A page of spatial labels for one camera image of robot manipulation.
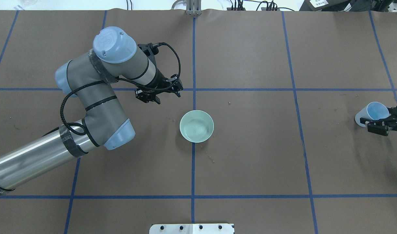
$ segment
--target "silver metal cylinder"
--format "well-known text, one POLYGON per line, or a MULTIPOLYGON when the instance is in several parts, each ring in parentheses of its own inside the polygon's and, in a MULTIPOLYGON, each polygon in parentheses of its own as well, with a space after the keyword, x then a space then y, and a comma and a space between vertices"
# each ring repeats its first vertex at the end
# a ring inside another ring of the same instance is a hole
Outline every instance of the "silver metal cylinder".
MULTIPOLYGON (((96 148, 87 135, 73 139, 82 150, 96 148)), ((14 189, 68 161, 76 159, 64 146, 58 131, 0 157, 0 187, 14 189)))

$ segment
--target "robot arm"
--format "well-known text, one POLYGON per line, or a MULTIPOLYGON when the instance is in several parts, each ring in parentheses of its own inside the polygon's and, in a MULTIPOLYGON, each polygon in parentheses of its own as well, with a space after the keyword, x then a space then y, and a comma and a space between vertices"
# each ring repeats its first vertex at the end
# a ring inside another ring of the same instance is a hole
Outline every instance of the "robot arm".
POLYGON ((61 110, 69 97, 79 97, 86 117, 67 123, 61 111, 64 125, 58 130, 1 156, 0 196, 100 145, 113 150, 134 138, 111 83, 135 84, 136 98, 143 102, 160 104, 156 95, 161 92, 180 97, 180 63, 179 73, 170 79, 156 67, 154 55, 163 45, 172 49, 166 43, 137 45, 121 28, 107 27, 95 37, 93 49, 61 66, 55 73, 57 85, 67 94, 61 110))

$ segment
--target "white mounting plate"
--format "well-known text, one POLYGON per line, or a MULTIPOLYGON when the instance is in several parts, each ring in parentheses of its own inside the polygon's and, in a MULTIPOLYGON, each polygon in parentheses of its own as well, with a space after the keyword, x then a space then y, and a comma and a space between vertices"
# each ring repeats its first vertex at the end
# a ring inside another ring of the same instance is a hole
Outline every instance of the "white mounting plate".
POLYGON ((152 225, 149 234, 234 234, 234 224, 152 225))

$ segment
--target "spill stain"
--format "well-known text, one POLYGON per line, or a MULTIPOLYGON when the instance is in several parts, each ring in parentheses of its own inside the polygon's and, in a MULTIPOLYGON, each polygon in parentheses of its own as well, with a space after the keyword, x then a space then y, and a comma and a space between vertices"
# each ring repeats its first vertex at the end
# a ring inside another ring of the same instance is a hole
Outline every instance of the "spill stain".
POLYGON ((209 158, 213 163, 215 163, 215 161, 211 158, 210 155, 208 156, 208 158, 209 158))

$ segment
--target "blue tape line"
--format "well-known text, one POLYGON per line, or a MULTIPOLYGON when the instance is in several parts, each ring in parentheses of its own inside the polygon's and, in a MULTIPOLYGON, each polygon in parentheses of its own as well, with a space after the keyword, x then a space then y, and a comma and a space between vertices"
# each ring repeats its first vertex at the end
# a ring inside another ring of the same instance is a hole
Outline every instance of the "blue tape line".
MULTIPOLYGON (((135 91, 135 88, 114 88, 115 91, 135 91)), ((373 91, 387 92, 392 89, 346 89, 346 88, 185 88, 183 91, 373 91)), ((58 88, 0 88, 0 91, 61 91, 58 88)))
POLYGON ((195 17, 192 19, 192 109, 195 110, 195 17))
MULTIPOLYGON (((308 194, 280 195, 194 195, 194 199, 292 199, 310 198, 308 194)), ((397 194, 313 194, 313 198, 368 198, 397 197, 397 194)), ((5 195, 0 199, 70 199, 67 195, 5 195)), ((191 195, 74 195, 76 199, 149 200, 149 199, 191 199, 191 195)))
POLYGON ((365 198, 365 197, 397 197, 397 194, 318 194, 314 198, 365 198))
POLYGON ((75 165, 73 186, 72 186, 72 189, 71 189, 70 203, 69 203, 69 209, 68 209, 68 212, 67 212, 67 219, 66 219, 66 226, 64 228, 64 234, 67 234, 67 232, 68 232, 68 227, 69 227, 70 218, 71 218, 71 211, 72 211, 72 208, 73 208, 75 185, 77 184, 77 176, 78 176, 78 169, 79 168, 80 168, 80 158, 77 159, 77 163, 75 165))
POLYGON ((293 91, 291 88, 197 88, 197 91, 293 91))
POLYGON ((296 108, 297 117, 298 117, 299 135, 301 137, 302 148, 303 148, 303 151, 304 151, 305 173, 307 175, 308 192, 310 193, 311 212, 312 212, 312 219, 313 219, 313 222, 314 222, 314 232, 315 232, 315 234, 318 234, 317 218, 316 218, 315 207, 314 207, 314 199, 312 197, 310 169, 308 168, 307 151, 305 150, 304 134, 302 132, 302 124, 301 124, 301 116, 299 114, 297 91, 295 89, 294 71, 292 69, 291 53, 289 51, 288 35, 286 33, 285 16, 284 16, 284 12, 283 11, 281 12, 281 15, 282 15, 282 23, 283 23, 283 27, 284 27, 286 53, 288 54, 289 72, 291 73, 292 88, 294 89, 294 101, 295 101, 295 108, 296 108))
POLYGON ((196 199, 275 199, 310 198, 309 195, 196 195, 196 199))
POLYGON ((151 196, 130 196, 130 195, 80 195, 74 199, 128 199, 128 200, 147 200, 147 199, 190 199, 190 195, 151 195, 151 196))
POLYGON ((0 199, 70 199, 70 197, 66 195, 5 195, 0 199))
POLYGON ((397 95, 396 95, 396 91, 395 91, 395 86, 393 85, 392 77, 390 77, 389 69, 388 69, 388 66, 387 66, 387 64, 386 64, 385 57, 383 56, 382 49, 381 49, 381 47, 380 47, 380 43, 379 43, 379 39, 378 39, 378 34, 376 33, 376 28, 375 28, 375 24, 374 24, 374 22, 373 22, 373 17, 372 17, 372 12, 371 12, 371 11, 369 11, 369 18, 370 18, 370 23, 372 24, 373 33, 375 34, 376 44, 377 44, 377 46, 378 46, 379 53, 381 54, 381 58, 382 58, 382 61, 383 61, 383 65, 385 66, 386 74, 387 74, 388 79, 389 79, 390 87, 392 88, 393 96, 395 97, 395 100, 396 100, 396 103, 397 103, 397 95))
POLYGON ((11 37, 11 34, 12 34, 13 29, 14 29, 15 22, 16 22, 16 20, 18 18, 18 15, 19 15, 19 11, 17 10, 17 12, 15 14, 14 21, 12 22, 11 28, 9 30, 8 36, 6 37, 5 44, 3 45, 2 52, 0 53, 0 63, 2 62, 3 55, 5 54, 6 46, 8 45, 8 41, 9 41, 9 38, 11 37))
POLYGON ((59 88, 0 88, 0 91, 61 91, 59 88))
POLYGON ((191 157, 191 223, 195 222, 195 143, 192 143, 191 157))
POLYGON ((104 25, 106 24, 106 18, 107 18, 107 11, 104 11, 104 15, 103 15, 103 24, 101 25, 101 28, 104 28, 104 25))
MULTIPOLYGON (((192 19, 192 109, 195 110, 195 17, 192 19)), ((191 143, 191 223, 195 222, 195 143, 191 143)))

